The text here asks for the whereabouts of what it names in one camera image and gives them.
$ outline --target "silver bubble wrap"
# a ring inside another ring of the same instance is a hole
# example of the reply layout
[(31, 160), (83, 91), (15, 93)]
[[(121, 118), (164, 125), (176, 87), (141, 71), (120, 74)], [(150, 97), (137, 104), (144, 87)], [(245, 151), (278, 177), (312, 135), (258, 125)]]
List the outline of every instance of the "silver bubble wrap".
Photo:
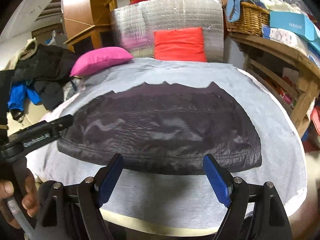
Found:
[(113, 10), (119, 45), (153, 57), (154, 31), (202, 27), (208, 62), (223, 59), (221, 0), (149, 0)]

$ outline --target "orange-red pillow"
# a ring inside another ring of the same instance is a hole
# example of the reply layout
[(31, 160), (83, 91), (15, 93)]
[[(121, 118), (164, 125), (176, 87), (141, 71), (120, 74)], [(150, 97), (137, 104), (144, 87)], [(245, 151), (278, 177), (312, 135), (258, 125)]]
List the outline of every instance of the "orange-red pillow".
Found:
[(155, 31), (155, 59), (207, 62), (202, 28)]

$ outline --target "metal screw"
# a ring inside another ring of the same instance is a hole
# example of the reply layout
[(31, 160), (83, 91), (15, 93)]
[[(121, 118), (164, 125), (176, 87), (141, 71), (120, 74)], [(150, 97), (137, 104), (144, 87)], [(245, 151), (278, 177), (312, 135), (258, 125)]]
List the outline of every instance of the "metal screw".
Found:
[(234, 177), (233, 180), (235, 181), (235, 183), (241, 183), (242, 179), (240, 177)]
[(61, 185), (62, 184), (60, 182), (56, 182), (55, 184), (53, 184), (53, 188), (60, 188)]
[(91, 182), (93, 182), (93, 177), (87, 177), (84, 181), (86, 183), (91, 183)]
[(272, 188), (274, 186), (274, 184), (271, 181), (267, 181), (267, 186)]

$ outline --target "human hand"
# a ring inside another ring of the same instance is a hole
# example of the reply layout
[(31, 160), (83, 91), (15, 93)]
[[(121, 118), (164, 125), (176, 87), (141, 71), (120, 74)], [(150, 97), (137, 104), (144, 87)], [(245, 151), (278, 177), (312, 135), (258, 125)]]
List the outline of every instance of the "human hand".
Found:
[[(39, 209), (39, 200), (35, 179), (30, 170), (28, 170), (28, 175), (25, 180), (25, 189), (27, 194), (22, 199), (22, 206), (27, 210), (30, 217), (34, 217)], [(21, 228), (4, 201), (5, 198), (13, 195), (13, 191), (13, 185), (10, 181), (0, 179), (0, 211), (11, 226)]]

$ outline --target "blue sleeve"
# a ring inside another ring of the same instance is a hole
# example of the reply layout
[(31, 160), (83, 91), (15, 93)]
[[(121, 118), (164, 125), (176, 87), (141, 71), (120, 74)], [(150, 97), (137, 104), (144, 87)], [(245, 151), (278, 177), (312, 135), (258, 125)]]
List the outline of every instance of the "blue sleeve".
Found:
[(41, 98), (39, 97), (38, 93), (32, 87), (27, 87), (27, 95), (28, 95), (30, 101), (34, 105), (41, 102)]
[(25, 83), (18, 83), (13, 85), (10, 91), (10, 101), (8, 102), (9, 110), (19, 109), (22, 112), (26, 93), (27, 86)]

